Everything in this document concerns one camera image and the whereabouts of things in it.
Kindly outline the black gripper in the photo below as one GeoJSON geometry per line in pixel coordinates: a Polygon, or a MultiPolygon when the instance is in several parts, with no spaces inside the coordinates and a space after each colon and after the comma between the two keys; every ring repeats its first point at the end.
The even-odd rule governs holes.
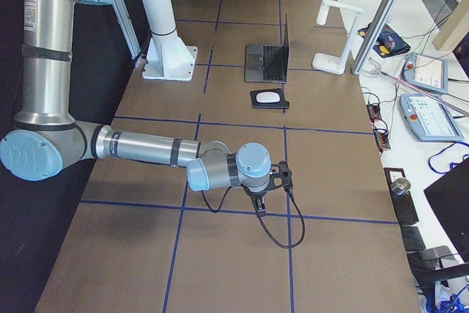
{"type": "Polygon", "coordinates": [[[267,194],[267,191],[266,190],[252,191],[247,185],[243,186],[243,190],[245,191],[246,195],[251,198],[251,202],[252,202],[252,205],[254,207],[256,214],[259,217],[266,216],[264,197],[267,194]]]}

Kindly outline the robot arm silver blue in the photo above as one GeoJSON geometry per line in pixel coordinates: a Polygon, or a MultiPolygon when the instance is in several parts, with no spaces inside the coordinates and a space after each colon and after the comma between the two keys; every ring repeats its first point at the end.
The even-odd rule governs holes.
{"type": "Polygon", "coordinates": [[[16,177],[40,181],[79,161],[121,158],[184,168],[194,191],[243,188],[258,216],[273,189],[272,163],[258,143],[230,152],[219,141],[114,130],[69,112],[73,18],[77,3],[113,0],[24,0],[23,103],[1,140],[1,162],[16,177]]]}

